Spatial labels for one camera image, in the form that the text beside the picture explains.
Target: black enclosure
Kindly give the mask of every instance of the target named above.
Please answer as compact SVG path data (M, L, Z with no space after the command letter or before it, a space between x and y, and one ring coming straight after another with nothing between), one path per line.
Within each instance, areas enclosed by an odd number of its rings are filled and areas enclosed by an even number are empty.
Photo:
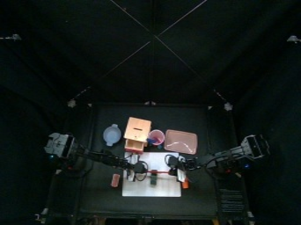
M225 188L240 189L257 224L300 224L300 0L5 0L0 24L0 224L41 224L46 204L63 224L96 214L212 220ZM97 150L104 129L118 121L125 131L133 115L197 133L199 156L251 134L267 137L271 156L240 182L200 171L171 210L167 199L92 192L106 192L113 172L92 161L85 178L54 179L49 135L72 132Z

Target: small bowl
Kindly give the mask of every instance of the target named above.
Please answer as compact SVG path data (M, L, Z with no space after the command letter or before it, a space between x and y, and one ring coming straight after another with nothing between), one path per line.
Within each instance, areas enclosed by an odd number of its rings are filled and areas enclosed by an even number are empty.
M113 144L118 142L121 137L122 137L122 131L118 128L118 125L112 124L112 126L108 127L106 130L104 131L104 139L108 142L108 146L113 146Z

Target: black wall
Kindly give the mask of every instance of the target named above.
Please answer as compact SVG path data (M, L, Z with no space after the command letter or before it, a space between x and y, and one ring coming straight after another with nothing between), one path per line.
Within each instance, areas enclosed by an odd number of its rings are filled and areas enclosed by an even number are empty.
M249 88L235 113L240 139L259 133L268 138L271 157L248 174L253 213L268 224L301 221L301 45L280 55L270 72Z
M53 170L43 147L68 113L39 59L22 60L23 51L0 43L0 224L35 224L45 209Z

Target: pink container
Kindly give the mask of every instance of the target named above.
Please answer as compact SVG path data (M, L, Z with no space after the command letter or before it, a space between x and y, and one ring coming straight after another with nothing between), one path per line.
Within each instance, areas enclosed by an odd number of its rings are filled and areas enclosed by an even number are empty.
M152 130L149 138L156 141L153 145L161 145L165 142L165 133L161 130Z

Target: red object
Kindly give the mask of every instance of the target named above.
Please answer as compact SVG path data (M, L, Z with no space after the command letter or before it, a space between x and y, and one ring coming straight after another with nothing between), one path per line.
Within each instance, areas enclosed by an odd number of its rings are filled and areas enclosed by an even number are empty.
M118 187L118 184L120 184L120 178L121 178L121 175L120 175L120 174L114 174L114 175L113 175L113 179L112 179L112 186L113 186L113 187Z
M183 188L188 189L191 187L191 182L188 180L188 178L185 178L185 182L183 182Z

